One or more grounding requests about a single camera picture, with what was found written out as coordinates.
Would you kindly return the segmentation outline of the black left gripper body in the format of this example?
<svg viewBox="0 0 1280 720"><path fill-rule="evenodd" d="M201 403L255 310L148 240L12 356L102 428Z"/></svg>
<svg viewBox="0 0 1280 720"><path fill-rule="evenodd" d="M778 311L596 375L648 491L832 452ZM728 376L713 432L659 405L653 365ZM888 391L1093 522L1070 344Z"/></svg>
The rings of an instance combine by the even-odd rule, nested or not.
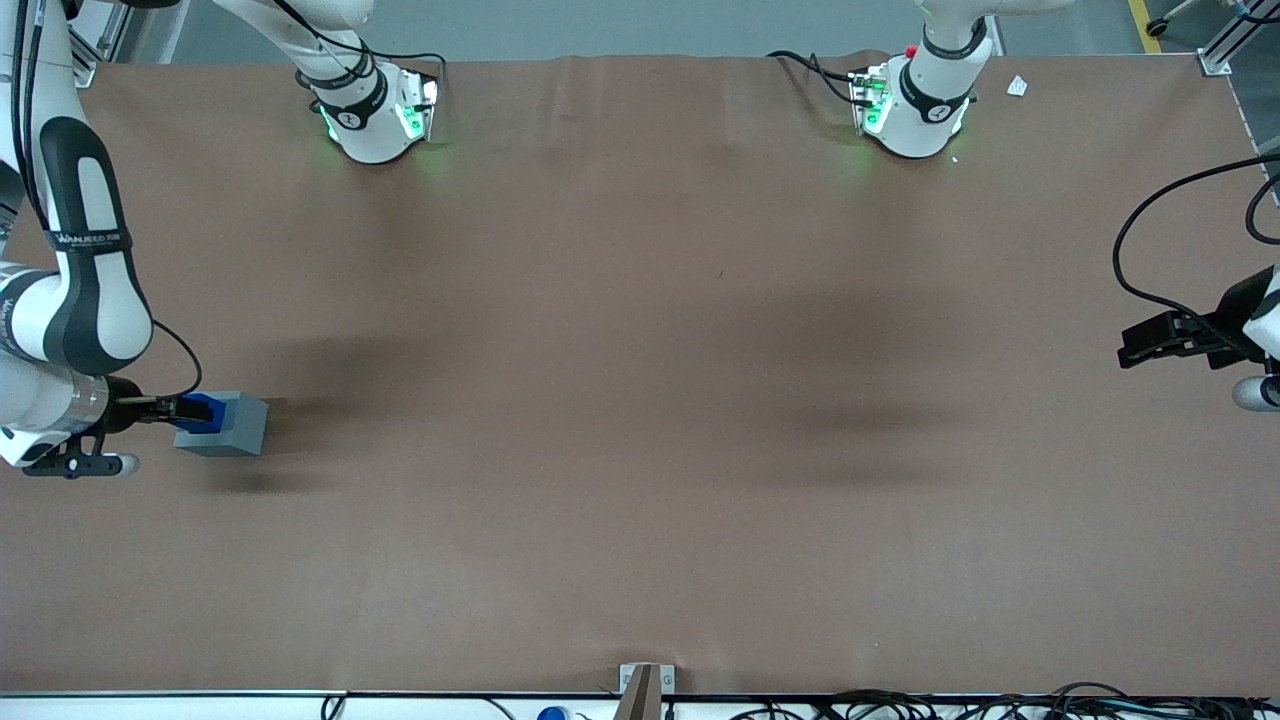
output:
<svg viewBox="0 0 1280 720"><path fill-rule="evenodd" d="M1233 284L1193 328L1190 356L1212 370L1238 363L1277 368L1277 268L1267 266Z"/></svg>

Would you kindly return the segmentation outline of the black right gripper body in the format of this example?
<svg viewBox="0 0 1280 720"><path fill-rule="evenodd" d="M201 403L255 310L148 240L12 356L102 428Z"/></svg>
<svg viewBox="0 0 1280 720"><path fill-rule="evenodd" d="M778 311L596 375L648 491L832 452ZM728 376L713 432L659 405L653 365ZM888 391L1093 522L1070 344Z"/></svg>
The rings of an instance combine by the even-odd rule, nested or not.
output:
<svg viewBox="0 0 1280 720"><path fill-rule="evenodd" d="M123 377L106 377L108 406L102 414L102 433L118 434L141 420L152 406L152 397L146 395L133 380Z"/></svg>

